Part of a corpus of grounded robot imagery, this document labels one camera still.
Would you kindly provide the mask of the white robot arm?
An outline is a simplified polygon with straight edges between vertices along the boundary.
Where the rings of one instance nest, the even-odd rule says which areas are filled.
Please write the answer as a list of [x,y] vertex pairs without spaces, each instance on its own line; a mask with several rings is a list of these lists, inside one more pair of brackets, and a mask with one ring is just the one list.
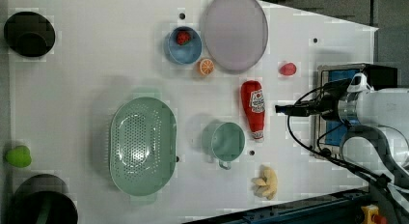
[[320,84],[275,111],[289,118],[316,115],[325,128],[308,150],[386,193],[408,215],[408,90],[373,83],[364,72],[324,72]]

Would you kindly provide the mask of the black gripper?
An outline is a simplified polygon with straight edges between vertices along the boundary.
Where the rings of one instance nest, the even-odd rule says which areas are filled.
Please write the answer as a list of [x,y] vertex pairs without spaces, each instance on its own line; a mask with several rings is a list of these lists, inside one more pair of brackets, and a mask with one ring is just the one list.
[[314,99],[296,102],[295,113],[292,105],[276,105],[275,112],[298,117],[320,115],[326,121],[338,121],[339,100],[346,93],[350,82],[350,79],[340,79],[324,84],[316,90],[317,95]]

